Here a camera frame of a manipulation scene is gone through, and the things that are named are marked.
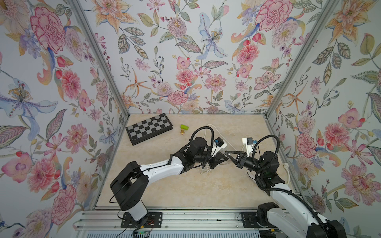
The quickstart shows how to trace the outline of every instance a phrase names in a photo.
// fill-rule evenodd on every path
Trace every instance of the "chessboard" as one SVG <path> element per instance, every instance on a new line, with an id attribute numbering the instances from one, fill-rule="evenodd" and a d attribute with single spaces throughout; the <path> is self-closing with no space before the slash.
<path id="1" fill-rule="evenodd" d="M 172 129 L 172 123 L 165 113 L 126 127 L 132 145 L 136 145 Z"/>

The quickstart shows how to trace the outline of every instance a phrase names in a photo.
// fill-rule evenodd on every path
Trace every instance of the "green object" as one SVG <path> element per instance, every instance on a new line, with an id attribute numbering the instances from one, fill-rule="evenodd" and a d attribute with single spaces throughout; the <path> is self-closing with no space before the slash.
<path id="1" fill-rule="evenodd" d="M 180 128 L 182 128 L 182 129 L 184 129 L 184 130 L 188 130 L 189 126 L 186 126 L 186 125 L 181 124 Z"/>

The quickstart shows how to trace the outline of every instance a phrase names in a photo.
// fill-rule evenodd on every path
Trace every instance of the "beige marble floor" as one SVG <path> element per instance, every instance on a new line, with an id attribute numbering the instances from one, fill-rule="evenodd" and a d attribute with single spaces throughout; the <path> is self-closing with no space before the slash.
<path id="1" fill-rule="evenodd" d="M 267 126 L 260 115 L 173 115 L 167 114 L 173 124 L 173 130 L 159 136 L 131 145 L 127 133 L 118 148 L 118 152 L 106 178 L 105 186 L 99 197 L 97 206 L 109 206 L 112 196 L 110 183 L 119 172 L 131 161 L 138 164 L 156 163 L 169 158 L 187 144 L 192 133 L 199 127 L 209 123 L 215 125 L 222 135 L 237 149 L 242 148 L 243 137 L 253 137 L 259 140 L 269 134 Z M 128 125 L 143 121 L 149 115 L 133 114 Z M 184 135 L 180 134 L 180 125 L 189 126 Z M 203 137 L 205 130 L 197 133 Z M 214 137 L 219 137 L 215 130 Z M 208 144 L 210 131 L 206 135 Z M 272 139 L 266 139 L 260 144 L 261 152 L 275 150 Z M 233 150 L 228 145 L 226 150 Z M 279 176 L 287 181 L 287 173 L 279 159 Z M 246 169 L 237 168 L 231 161 L 226 165 L 219 165 L 209 173 L 200 174 L 200 170 L 192 169 L 184 174 L 166 177 L 149 187 L 142 197 L 146 206 L 151 207 L 210 207 L 210 208 L 254 208 L 259 204 L 272 202 L 273 199 L 261 191 Z"/>

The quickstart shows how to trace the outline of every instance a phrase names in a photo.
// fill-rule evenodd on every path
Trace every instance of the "floral wallpaper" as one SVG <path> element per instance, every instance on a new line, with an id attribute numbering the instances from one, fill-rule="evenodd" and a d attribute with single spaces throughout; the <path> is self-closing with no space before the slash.
<path id="1" fill-rule="evenodd" d="M 0 237 L 70 237 L 125 117 L 66 1 L 0 0 Z"/>
<path id="2" fill-rule="evenodd" d="M 270 121 L 308 203 L 381 236 L 381 3 L 343 0 Z"/>
<path id="3" fill-rule="evenodd" d="M 323 0 L 81 1 L 130 113 L 264 113 Z"/>

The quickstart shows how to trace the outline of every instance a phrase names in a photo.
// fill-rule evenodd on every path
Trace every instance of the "mounting plate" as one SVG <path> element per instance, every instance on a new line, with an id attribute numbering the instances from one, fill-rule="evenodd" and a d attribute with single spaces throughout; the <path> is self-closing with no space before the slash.
<path id="1" fill-rule="evenodd" d="M 161 228 L 163 213 L 162 212 L 150 212 L 148 215 L 148 220 L 154 221 L 152 224 L 145 226 L 145 228 Z M 128 212 L 123 215 L 121 228 L 138 228 L 137 222 L 131 217 Z"/>
<path id="2" fill-rule="evenodd" d="M 242 223 L 244 228 L 262 228 L 257 223 L 256 212 L 241 212 Z M 268 228 L 276 228 L 274 225 L 270 225 Z"/>

